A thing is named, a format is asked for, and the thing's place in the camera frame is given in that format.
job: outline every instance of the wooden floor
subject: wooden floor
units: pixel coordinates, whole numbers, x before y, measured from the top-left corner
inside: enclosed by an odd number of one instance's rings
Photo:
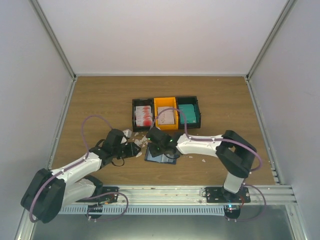
[[[132,129],[132,99],[147,97],[197,96],[202,113],[200,129],[189,134],[215,136],[233,130],[254,145],[263,158],[263,167],[252,173],[247,183],[273,185],[263,137],[243,77],[126,76],[79,77],[75,84],[53,168],[62,167],[85,154],[81,124],[92,114],[105,117],[114,128]],[[99,118],[86,122],[84,132],[90,147],[105,139],[109,127]],[[141,139],[146,132],[133,136]],[[176,165],[127,158],[125,165],[109,164],[93,175],[110,185],[222,185],[227,171],[218,158],[183,155]]]

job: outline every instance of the white fragment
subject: white fragment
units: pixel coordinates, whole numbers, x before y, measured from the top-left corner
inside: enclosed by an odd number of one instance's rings
[[[138,139],[134,140],[134,143],[140,147],[140,141]]]

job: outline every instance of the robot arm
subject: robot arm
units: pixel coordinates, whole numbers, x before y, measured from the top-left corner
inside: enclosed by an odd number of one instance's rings
[[[227,195],[229,193],[234,195],[239,191],[244,179],[250,174],[255,155],[238,145],[221,141],[221,139],[237,141],[257,152],[250,143],[230,130],[217,136],[187,136],[183,133],[175,133],[171,137],[157,127],[153,127],[146,136],[152,142],[149,150],[153,157],[161,154],[202,154],[219,158],[228,170],[223,184]]]
[[[21,205],[43,223],[50,222],[66,205],[84,198],[102,193],[103,183],[93,176],[88,176],[113,159],[126,159],[136,156],[141,148],[134,142],[128,142],[132,132],[112,129],[106,139],[102,139],[87,154],[70,164],[54,170],[39,170],[26,190]],[[43,188],[48,179],[52,180]],[[43,188],[35,201],[36,194]]]

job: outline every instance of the metal frame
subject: metal frame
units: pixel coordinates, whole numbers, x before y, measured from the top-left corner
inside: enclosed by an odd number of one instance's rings
[[[286,212],[291,224],[291,229],[296,240],[304,239],[308,240],[306,227],[301,216],[300,209],[298,205],[286,205]]]
[[[293,8],[294,4],[296,3],[296,1],[297,0],[287,0],[286,1],[279,17],[277,18],[275,24],[273,25],[268,37],[266,38],[258,56],[254,60],[252,67],[250,68],[248,74],[246,75],[249,81],[250,81],[250,78],[252,77],[252,75],[254,74],[258,64],[260,63],[261,59],[265,55],[267,49],[269,48],[271,42],[275,38],[277,32],[279,31],[279,29],[281,28],[281,26],[285,22],[287,16],[289,15],[289,13],[290,13],[291,9]]]
[[[157,76],[177,76],[177,77],[245,77],[244,73],[194,73],[194,72],[138,72],[138,73],[78,73],[77,77],[157,77]]]
[[[258,101],[256,98],[256,94],[255,94],[254,89],[252,88],[252,85],[251,85],[250,81],[248,80],[248,78],[245,77],[244,79],[247,84],[250,96],[251,96],[251,100],[252,100],[252,104],[253,104],[253,107],[255,110],[256,117],[258,119],[258,123],[259,123],[260,129],[261,129],[262,137],[263,137],[264,144],[265,144],[265,149],[266,149],[266,152],[267,152],[268,157],[270,159],[270,165],[271,165],[273,177],[278,179],[278,181],[276,181],[276,179],[275,179],[276,183],[278,182],[279,184],[285,184],[284,179],[282,177],[283,174],[281,173],[278,162],[275,158],[273,147],[270,144],[270,140],[269,140],[270,138],[268,136],[266,124],[265,124],[263,115],[261,113],[261,110],[260,110],[260,107],[259,107],[259,104],[258,104]]]
[[[59,119],[59,123],[57,126],[55,139],[52,145],[52,151],[49,156],[48,161],[48,168],[51,167],[59,138],[62,132],[62,128],[66,119],[66,115],[68,112],[69,104],[72,98],[72,94],[75,88],[77,76],[75,75],[60,43],[58,42],[39,2],[37,0],[28,0],[32,7],[34,8],[36,14],[38,15],[41,23],[43,24],[49,38],[52,41],[52,44],[56,48],[58,54],[61,57],[62,62],[64,63],[67,71],[69,72],[70,76],[73,79],[73,82],[70,84],[70,89],[68,91],[68,95],[66,96],[65,103],[62,109],[62,113]],[[295,239],[307,239],[305,227],[301,218],[300,210],[298,208],[296,198],[294,196],[293,190],[291,186],[288,185],[280,185],[283,184],[282,174],[280,169],[278,168],[277,161],[274,157],[274,151],[272,150],[272,146],[269,141],[268,133],[265,128],[265,123],[263,120],[263,116],[261,114],[259,104],[257,103],[254,90],[251,86],[250,79],[253,75],[255,69],[259,65],[262,57],[266,53],[268,47],[270,46],[271,42],[275,38],[277,32],[279,31],[280,27],[282,26],[283,22],[285,21],[286,17],[288,16],[289,12],[291,11],[294,3],[296,0],[288,0],[282,9],[280,16],[278,17],[276,23],[274,24],[270,34],[268,35],[262,49],[260,50],[258,56],[256,57],[251,69],[249,70],[248,74],[245,77],[251,99],[253,102],[253,106],[258,118],[259,126],[262,131],[262,136],[266,145],[267,153],[270,158],[270,165],[272,174],[276,184],[278,185],[260,185],[257,186],[262,193],[264,194],[267,204],[268,205],[284,205],[286,206],[288,217],[291,223],[291,227],[295,236]],[[81,76],[91,76],[91,74],[80,74]],[[197,74],[195,76],[214,76],[211,74]],[[130,201],[130,205],[136,207],[138,209],[143,209],[144,206],[152,206],[153,209],[163,208],[169,209],[173,206],[175,208],[181,207],[183,209],[190,209],[190,208],[219,208],[223,206],[223,204],[219,203],[207,203],[206,200],[202,197],[202,192],[204,187],[209,186],[147,186],[147,185],[121,185],[119,186],[119,191],[125,193],[128,196]],[[251,197],[250,205],[262,205],[262,197],[260,194],[253,188],[249,188],[249,194]],[[110,209],[112,208],[121,208],[125,205],[125,199],[122,196],[118,196],[118,203],[112,204],[109,206],[105,206],[104,208],[107,209],[105,212],[110,214]],[[80,205],[72,204],[72,208],[79,209]],[[29,212],[24,210],[22,214],[22,218],[15,236],[16,240],[28,240],[32,239],[33,231],[34,231],[35,224],[29,221]]]
[[[49,38],[52,41],[55,49],[57,50],[59,56],[61,57],[61,60],[62,60],[62,62],[64,64],[65,68],[69,72],[71,78],[73,80],[75,80],[76,79],[76,74],[73,71],[73,69],[72,69],[72,67],[71,67],[71,65],[70,65],[70,63],[69,63],[69,61],[68,61],[68,59],[67,59],[67,57],[66,57],[66,55],[65,55],[65,53],[64,53],[64,51],[63,51],[63,49],[62,49],[62,47],[60,45],[60,43],[59,43],[55,33],[54,33],[54,31],[52,30],[52,28],[51,28],[51,26],[50,26],[50,24],[48,22],[48,19],[47,19],[46,15],[45,15],[44,11],[42,10],[38,0],[29,0],[29,2],[31,3],[31,6],[33,7],[35,13],[39,17],[40,22],[42,23],[44,29],[46,30]]]
[[[61,112],[61,115],[60,115],[60,118],[59,118],[59,122],[58,122],[58,125],[57,125],[57,128],[56,128],[55,134],[54,134],[55,137],[54,137],[54,140],[53,140],[53,144],[52,144],[52,147],[51,147],[51,153],[50,153],[49,161],[48,161],[48,164],[47,164],[47,168],[48,169],[51,168],[52,163],[53,163],[54,158],[55,158],[55,154],[56,154],[56,151],[57,151],[60,135],[61,135],[63,126],[65,124],[65,120],[66,120],[66,117],[67,117],[70,101],[71,101],[72,95],[73,95],[74,90],[75,90],[77,79],[78,79],[78,77],[76,77],[74,79],[74,81],[72,81],[70,83],[68,94],[65,97],[65,101],[64,101],[64,104],[63,104],[63,107],[62,107],[62,112]]]

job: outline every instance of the cable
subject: cable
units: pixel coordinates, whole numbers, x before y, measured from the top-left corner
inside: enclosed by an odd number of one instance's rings
[[[252,150],[250,147],[244,145],[243,143],[238,142],[238,141],[234,141],[234,140],[231,140],[231,139],[226,139],[226,138],[215,138],[214,140],[217,141],[217,142],[220,141],[220,142],[227,142],[227,143],[236,144],[236,145],[248,150],[250,153],[252,153],[254,156],[256,156],[256,158],[259,160],[259,165],[257,167],[255,167],[255,168],[251,169],[251,172],[257,171],[262,167],[263,163],[262,163],[262,159],[259,156],[259,154],[256,153],[254,150]]]
[[[229,218],[227,217],[226,215],[224,215],[224,217],[226,219],[229,220],[234,220],[235,222],[249,222],[249,221],[253,221],[253,220],[257,220],[258,218],[261,218],[265,212],[266,212],[266,209],[267,209],[267,201],[266,201],[266,198],[264,196],[264,194],[262,193],[262,191],[257,188],[256,186],[253,186],[253,185],[250,185],[250,184],[247,184],[247,183],[242,183],[242,185],[245,185],[245,186],[248,186],[248,187],[251,187],[251,188],[254,188],[255,190],[257,190],[259,192],[259,194],[261,195],[262,199],[263,199],[263,209],[262,211],[257,215],[257,216],[254,216],[254,217],[251,217],[251,218],[247,218],[247,219],[234,219],[234,218]]]
[[[128,207],[129,207],[129,199],[128,199],[128,197],[127,197],[125,194],[123,194],[122,192],[116,192],[116,191],[106,192],[106,193],[100,194],[100,195],[98,195],[98,196],[86,197],[86,198],[83,198],[82,200],[96,199],[96,198],[100,198],[100,197],[103,197],[103,196],[105,196],[105,195],[111,195],[111,194],[113,194],[113,195],[118,194],[118,195],[121,195],[121,196],[123,196],[123,197],[125,198],[125,200],[126,200],[126,205],[125,205],[125,208],[124,208],[123,212],[122,212],[120,215],[116,216],[116,217],[112,217],[112,218],[108,218],[108,219],[94,219],[94,222],[109,222],[109,221],[113,221],[113,220],[116,220],[116,219],[122,217],[122,216],[127,212]],[[90,218],[90,216],[89,216],[89,212],[90,212],[92,209],[94,209],[94,207],[88,208],[88,211],[87,211],[87,213],[86,213],[86,216],[87,216],[87,218],[88,218],[88,221],[91,221],[91,218]]]
[[[32,223],[36,223],[38,221],[38,219],[34,219],[33,217],[33,211],[35,209],[35,205],[36,205],[36,202],[40,196],[40,194],[42,193],[42,191],[46,188],[46,186],[53,180],[55,179],[56,177],[60,176],[63,172],[66,172],[76,166],[78,166],[79,164],[82,164],[89,156],[89,146],[87,144],[87,141],[86,141],[86,138],[85,138],[85,134],[84,134],[84,126],[85,126],[85,123],[88,119],[92,118],[92,117],[97,117],[97,118],[100,118],[102,120],[104,120],[108,125],[109,127],[112,129],[112,126],[110,125],[110,123],[102,116],[100,115],[90,115],[88,117],[86,117],[83,122],[82,122],[82,125],[81,125],[81,136],[82,136],[82,140],[83,140],[83,143],[84,143],[84,146],[86,148],[86,155],[83,159],[81,159],[80,161],[78,162],[75,162],[74,164],[70,165],[69,167],[66,167],[63,171],[59,171],[58,173],[56,173],[55,175],[51,176],[47,181],[45,181],[45,183],[39,188],[38,192],[35,194],[34,196],[34,199],[31,203],[31,206],[30,206],[30,210],[29,210],[29,219]]]
[[[86,159],[83,158],[81,159],[80,161],[78,162],[75,162],[74,164],[72,164],[71,166],[69,167],[66,167],[64,169],[64,171],[68,171],[76,166],[78,166],[79,164],[82,164]],[[33,217],[33,211],[35,209],[35,205],[36,205],[36,202],[41,194],[41,192],[46,188],[46,186],[53,180],[55,179],[56,177],[58,177],[59,175],[61,175],[63,173],[63,171],[59,171],[58,173],[56,173],[55,175],[51,176],[47,181],[45,181],[45,183],[39,188],[38,192],[35,194],[34,196],[34,199],[31,203],[31,206],[30,206],[30,210],[29,210],[29,219],[32,223],[36,223],[38,221],[38,219],[34,219]]]
[[[111,162],[111,164],[113,165],[113,166],[115,166],[115,167],[122,167],[123,165],[125,165],[125,160],[123,159],[123,158],[121,158],[122,159],[122,165],[116,165],[115,163],[114,163],[114,161],[112,161]]]
[[[100,147],[99,145],[101,144],[101,143],[103,143],[105,140],[104,139],[100,139],[97,143],[96,143],[96,147]]]
[[[169,157],[169,156],[168,156],[168,155],[166,155],[166,154],[163,154],[163,155],[165,155],[168,159],[173,159],[173,160],[176,160],[176,159],[180,158],[180,156],[178,156],[178,157],[174,158],[174,157]]]
[[[93,118],[93,117],[102,119],[103,121],[106,122],[106,124],[108,124],[108,126],[109,126],[111,129],[113,129],[113,127],[111,126],[111,124],[110,124],[103,116],[100,116],[100,115],[97,115],[97,114],[87,116],[87,117],[83,120],[82,125],[81,125],[81,137],[82,137],[82,140],[83,140],[85,149],[86,149],[85,158],[87,158],[87,157],[89,156],[89,146],[88,146],[88,143],[87,143],[86,138],[85,138],[84,126],[85,126],[86,121],[87,121],[88,119],[90,119],[90,118]]]
[[[244,199],[243,196],[240,196],[240,198],[241,198],[242,204],[241,204],[241,206],[239,208],[242,208],[244,206],[244,204],[245,204],[245,199]]]
[[[183,118],[184,118],[184,133],[186,135],[186,137],[190,140],[193,140],[193,141],[198,141],[198,142],[210,142],[210,141],[219,141],[219,142],[227,142],[227,143],[232,143],[232,144],[235,144],[235,145],[238,145],[246,150],[248,150],[249,152],[251,152],[254,156],[256,156],[256,158],[259,160],[259,166],[251,169],[251,172],[254,172],[256,170],[259,170],[261,167],[262,167],[262,159],[261,157],[259,156],[258,153],[256,153],[254,150],[252,150],[250,147],[244,145],[243,143],[241,142],[238,142],[238,141],[234,141],[234,140],[231,140],[231,139],[225,139],[225,138],[196,138],[196,137],[191,137],[189,134],[188,134],[188,130],[187,130],[187,118],[186,118],[186,115],[184,114],[183,111],[181,111],[180,109],[177,109],[175,107],[171,107],[171,108],[167,108],[167,109],[164,109],[162,111],[160,111],[158,113],[158,115],[155,117],[155,119],[153,120],[152,122],[152,125],[150,127],[150,129],[155,125],[156,123],[156,120],[158,119],[159,115],[162,114],[163,112],[165,111],[168,111],[168,110],[175,110],[177,112],[179,112]]]

